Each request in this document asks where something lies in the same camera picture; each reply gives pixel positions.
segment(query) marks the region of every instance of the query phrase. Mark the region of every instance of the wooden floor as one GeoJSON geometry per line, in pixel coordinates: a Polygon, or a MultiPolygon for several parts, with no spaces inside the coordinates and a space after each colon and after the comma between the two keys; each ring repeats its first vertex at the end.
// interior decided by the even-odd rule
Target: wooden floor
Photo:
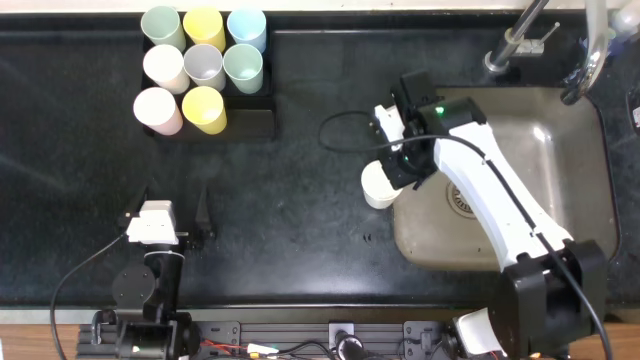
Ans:
{"type": "MultiPolygon", "coordinates": [[[[640,359],[640,325],[608,324],[616,359],[640,359]]],[[[68,359],[75,357],[77,325],[60,325],[58,334],[68,359]]],[[[49,325],[0,325],[4,360],[58,360],[49,325]]],[[[604,359],[600,338],[593,336],[571,346],[572,360],[604,359]]]]}

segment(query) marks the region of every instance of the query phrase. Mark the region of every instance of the white cup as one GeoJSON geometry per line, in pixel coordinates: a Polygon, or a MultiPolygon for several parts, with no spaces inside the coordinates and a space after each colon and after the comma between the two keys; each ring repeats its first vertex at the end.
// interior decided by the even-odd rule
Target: white cup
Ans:
{"type": "Polygon", "coordinates": [[[151,87],[143,90],[133,102],[138,121],[162,135],[173,135],[182,128],[182,115],[168,90],[151,87]]]}
{"type": "Polygon", "coordinates": [[[222,70],[222,54],[209,44],[195,45],[184,54],[184,70],[199,86],[209,86],[222,91],[226,77],[222,70]]]}
{"type": "Polygon", "coordinates": [[[402,189],[394,190],[382,170],[379,160],[373,161],[365,166],[360,177],[362,190],[367,204],[374,209],[388,208],[393,201],[402,193],[402,189]]]}
{"type": "Polygon", "coordinates": [[[182,53],[171,45],[152,47],[144,56],[142,68],[151,80],[174,95],[182,94],[189,87],[182,53]]]}
{"type": "Polygon", "coordinates": [[[262,54],[247,44],[233,45],[224,54],[224,71],[238,90],[253,94],[262,87],[262,54]]]}
{"type": "Polygon", "coordinates": [[[236,44],[249,44],[261,53],[267,48],[267,18],[258,9],[239,9],[227,18],[227,29],[236,44]]]}
{"type": "Polygon", "coordinates": [[[181,52],[187,46],[180,15],[168,6],[156,6],[142,15],[142,32],[156,45],[171,45],[181,52]]]}

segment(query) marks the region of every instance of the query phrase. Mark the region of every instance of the faucet handle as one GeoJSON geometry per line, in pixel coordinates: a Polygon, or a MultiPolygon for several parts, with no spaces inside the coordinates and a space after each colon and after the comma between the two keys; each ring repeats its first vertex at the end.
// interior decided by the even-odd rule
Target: faucet handle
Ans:
{"type": "Polygon", "coordinates": [[[544,53],[544,42],[560,27],[560,23],[556,22],[551,30],[549,30],[542,39],[524,39],[516,49],[513,56],[541,56],[544,53]]]}

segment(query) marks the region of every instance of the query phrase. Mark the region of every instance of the yellow cup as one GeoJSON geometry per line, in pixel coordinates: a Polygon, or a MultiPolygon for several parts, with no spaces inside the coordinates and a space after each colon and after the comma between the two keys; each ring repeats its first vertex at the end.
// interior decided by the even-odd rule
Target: yellow cup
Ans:
{"type": "Polygon", "coordinates": [[[189,10],[182,21],[184,31],[196,44],[213,45],[220,52],[224,51],[224,23],[220,12],[211,6],[203,6],[189,10]]]}
{"type": "Polygon", "coordinates": [[[227,126],[222,95],[211,87],[198,86],[184,96],[182,113],[203,132],[215,135],[227,126]]]}

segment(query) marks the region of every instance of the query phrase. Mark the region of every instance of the faucet base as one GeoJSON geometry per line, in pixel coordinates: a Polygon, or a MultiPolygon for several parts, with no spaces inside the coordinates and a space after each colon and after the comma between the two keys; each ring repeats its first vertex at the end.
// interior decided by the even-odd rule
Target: faucet base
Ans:
{"type": "Polygon", "coordinates": [[[487,53],[487,55],[484,56],[483,63],[484,63],[484,67],[487,70],[489,70],[490,73],[496,74],[496,75],[504,74],[505,72],[507,72],[507,69],[509,68],[509,62],[508,61],[502,66],[498,66],[498,65],[493,64],[491,62],[491,51],[489,51],[487,53]]]}

